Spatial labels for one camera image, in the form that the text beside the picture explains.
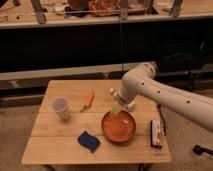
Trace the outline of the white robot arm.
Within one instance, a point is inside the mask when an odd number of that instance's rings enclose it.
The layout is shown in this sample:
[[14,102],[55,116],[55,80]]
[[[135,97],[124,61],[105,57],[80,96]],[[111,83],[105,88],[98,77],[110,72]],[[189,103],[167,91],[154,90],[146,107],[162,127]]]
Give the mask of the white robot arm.
[[122,77],[113,94],[121,104],[131,103],[137,95],[149,98],[213,133],[213,98],[187,92],[154,80],[156,66],[143,62]]

